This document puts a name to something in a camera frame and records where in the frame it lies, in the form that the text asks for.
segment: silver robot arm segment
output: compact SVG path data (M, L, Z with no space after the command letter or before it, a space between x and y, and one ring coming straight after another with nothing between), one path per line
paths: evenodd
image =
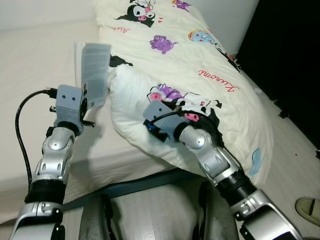
M303 240L269 197L250 182L232 154L218 146L207 131L195 129L178 115L162 118L161 122L154 121L172 112L162 102L152 101L143 114L144 124L156 137L165 133L169 139L185 144L194 153L201 170L226 199L234 217L244 221L240 232L246 240Z
M77 87L60 85L56 104L54 127L49 128L42 145L42 158L37 164L30 190L25 197L15 222L10 240L62 240L65 239L63 201L68 183L70 160L76 136L81 135L87 101Z

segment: pillow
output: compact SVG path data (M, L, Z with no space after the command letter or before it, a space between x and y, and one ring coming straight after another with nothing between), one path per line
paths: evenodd
M119 134L148 154L204 176L196 157L183 144L173 141L163 143L143 125L143 112L150 104L148 94L159 84L167 84L184 93L201 94L208 99L210 107L219 118L218 130L222 133L227 149L237 158L253 183L261 184L265 181L272 156L272 131L258 97L246 81L237 83L246 94L226 97L228 91L216 91L202 82L192 87L186 85L183 89L172 82L152 77L134 66L122 64L112 70L108 79L111 117Z

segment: kuromi character print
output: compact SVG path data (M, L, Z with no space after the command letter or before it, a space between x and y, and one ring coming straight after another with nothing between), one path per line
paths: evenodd
M133 66L133 64L131 62L126 62L124 59L122 59L119 56L112 56L110 55L110 63L109 63L109 67L111 68L115 68L121 64L128 64L129 66Z
M156 14L153 12L155 0L130 0L130 5L126 15L120 16L117 20L124 19L133 22L139 22L151 28L154 24L153 19Z

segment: mattress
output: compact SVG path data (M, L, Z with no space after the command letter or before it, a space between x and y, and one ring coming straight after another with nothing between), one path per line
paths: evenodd
M29 94L60 84L75 85L74 42L97 42L94 21L77 21L0 32L0 223L17 216L28 190L27 172L16 132L15 115ZM56 115L47 95L32 98L20 116L20 131L32 173ZM110 99L87 113L96 127L76 139L65 202L111 183L142 178L172 166L130 145L113 128Z

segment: bed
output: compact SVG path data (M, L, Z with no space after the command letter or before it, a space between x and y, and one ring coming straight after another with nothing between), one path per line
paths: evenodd
M87 114L86 119L95 121L96 127L86 128L76 140L65 202L111 183L139 179L172 169L174 166L200 173L199 169L194 167L195 163L184 165L181 161L184 155L176 155L172 147L169 151L168 148L165 151L164 148L150 151L152 145L144 145L149 138L145 137L140 141L129 137L132 134L131 129L138 131L142 123L139 122L140 118L134 119L132 128L127 128L128 116L117 115L119 111L116 109L119 109L121 102L117 99L119 94L116 89L119 88L116 86L128 81L127 73L131 71L130 68L135 69L138 76L143 76L139 78L139 84L145 87L149 86L145 84L147 82L152 85L163 81L159 79L161 73L166 79L165 82L173 84L173 87L181 87L177 84L178 78L189 81L184 90L191 92L196 89L197 94L206 96L211 103L216 98L212 99L210 95L207 97L206 90L213 91L213 83L199 88L199 83L193 84L195 78L190 77L190 71L196 66L197 78L203 78L202 81L215 80L214 84L217 84L218 91L223 94L219 99L222 109L226 109L224 113L230 115L232 109L235 109L231 104L227 107L228 99L232 99L241 109L235 113L246 112L246 117L241 118L243 121L231 124L233 128L241 126L233 132L226 127L227 120L223 120L224 115L217 113L220 118L219 130L225 136L224 143L239 158L247 174L254 170L251 175L253 181L257 184L263 183L268 174L273 149L273 134L268 117L254 91L224 51L222 44L208 29L199 12L179 0L120 0L116 3L110 0L97 1L95 10L96 22L77 21L0 32L0 111L3 138L0 147L0 223L17 216L27 193L25 164L14 129L16 110L20 102L34 91L57 87L60 84L75 85L75 41L111 44L112 56L117 56L122 64L115 63L114 67L110 68L110 76L113 76L110 83L115 87L108 86L110 95L105 105ZM185 32L183 27L178 29L175 24L188 27L188 32ZM196 60L203 59L211 59L218 64L214 68L209 60L205 65L196 64ZM230 77L228 84L222 81L224 76ZM241 90L243 93L240 97L234 94L241 93ZM234 95L223 98L226 93ZM21 135L33 171L42 156L41 145L47 128L55 119L55 115L49 112L49 107L53 104L54 101L47 96L37 96L27 103L21 114ZM219 102L214 105L215 109L219 108Z

